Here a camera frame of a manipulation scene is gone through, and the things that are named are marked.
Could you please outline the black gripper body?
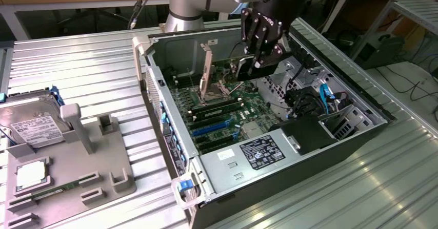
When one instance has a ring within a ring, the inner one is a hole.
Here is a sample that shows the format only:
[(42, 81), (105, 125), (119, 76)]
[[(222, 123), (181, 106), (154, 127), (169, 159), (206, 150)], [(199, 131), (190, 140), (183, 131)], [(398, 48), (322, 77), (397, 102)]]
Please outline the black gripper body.
[(249, 45), (274, 45), (289, 31), (306, 0), (258, 0), (241, 12), (242, 41)]

